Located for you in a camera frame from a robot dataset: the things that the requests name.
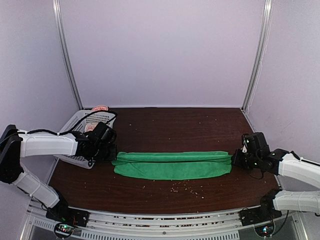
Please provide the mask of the orange bunny pattern towel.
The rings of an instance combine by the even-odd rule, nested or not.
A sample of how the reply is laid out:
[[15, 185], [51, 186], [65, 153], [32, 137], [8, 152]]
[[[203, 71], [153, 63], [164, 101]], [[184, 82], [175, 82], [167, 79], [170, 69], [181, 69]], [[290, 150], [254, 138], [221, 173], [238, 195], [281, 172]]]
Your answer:
[[93, 131], [96, 126], [97, 126], [97, 123], [87, 123], [84, 128], [84, 132], [86, 133], [86, 132]]

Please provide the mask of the green microfiber towel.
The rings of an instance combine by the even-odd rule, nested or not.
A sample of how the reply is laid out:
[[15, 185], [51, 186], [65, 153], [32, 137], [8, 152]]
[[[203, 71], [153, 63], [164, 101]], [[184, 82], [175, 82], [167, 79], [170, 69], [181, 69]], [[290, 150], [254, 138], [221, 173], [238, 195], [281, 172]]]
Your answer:
[[225, 151], [119, 152], [116, 174], [145, 180], [177, 181], [220, 177], [232, 170]]

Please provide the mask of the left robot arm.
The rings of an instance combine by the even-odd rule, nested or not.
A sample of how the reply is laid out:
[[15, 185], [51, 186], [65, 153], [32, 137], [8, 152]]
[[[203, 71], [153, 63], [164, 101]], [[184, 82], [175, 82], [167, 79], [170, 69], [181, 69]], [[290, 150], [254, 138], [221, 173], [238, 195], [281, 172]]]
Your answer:
[[89, 163], [113, 160], [117, 133], [103, 122], [88, 132], [46, 129], [22, 131], [8, 125], [0, 138], [0, 181], [12, 184], [39, 200], [61, 222], [72, 218], [72, 211], [52, 187], [43, 183], [21, 163], [33, 156], [81, 157]]

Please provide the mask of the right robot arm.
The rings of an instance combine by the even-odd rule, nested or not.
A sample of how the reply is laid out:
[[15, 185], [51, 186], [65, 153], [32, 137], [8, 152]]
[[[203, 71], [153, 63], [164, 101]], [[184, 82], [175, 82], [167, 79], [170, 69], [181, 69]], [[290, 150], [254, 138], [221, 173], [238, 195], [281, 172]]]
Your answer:
[[[242, 169], [259, 169], [261, 173], [272, 173], [296, 179], [320, 188], [320, 165], [304, 159], [293, 151], [276, 149], [265, 154], [260, 151], [251, 153], [243, 148], [236, 150], [231, 164]], [[259, 220], [268, 220], [276, 211], [311, 212], [320, 215], [320, 191], [288, 191], [273, 189], [263, 196], [256, 210]]]

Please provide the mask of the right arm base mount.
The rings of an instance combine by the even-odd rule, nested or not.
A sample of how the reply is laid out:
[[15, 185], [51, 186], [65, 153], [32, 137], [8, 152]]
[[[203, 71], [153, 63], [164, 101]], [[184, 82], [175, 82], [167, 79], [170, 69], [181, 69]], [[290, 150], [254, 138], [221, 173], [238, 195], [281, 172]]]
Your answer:
[[238, 214], [243, 227], [254, 225], [255, 233], [262, 238], [268, 238], [276, 233], [274, 220], [282, 216], [280, 210], [276, 210], [273, 200], [280, 191], [273, 189], [260, 199], [260, 206], [243, 208]]

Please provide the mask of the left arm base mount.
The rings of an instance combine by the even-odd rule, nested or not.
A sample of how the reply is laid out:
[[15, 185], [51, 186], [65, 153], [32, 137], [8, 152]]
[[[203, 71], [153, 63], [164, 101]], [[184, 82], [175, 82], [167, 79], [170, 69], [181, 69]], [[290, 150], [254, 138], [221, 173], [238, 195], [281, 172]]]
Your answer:
[[55, 206], [48, 207], [42, 203], [41, 207], [46, 210], [46, 218], [57, 221], [53, 233], [62, 240], [69, 238], [77, 227], [86, 227], [90, 216], [86, 210], [70, 208], [67, 200], [60, 193]]

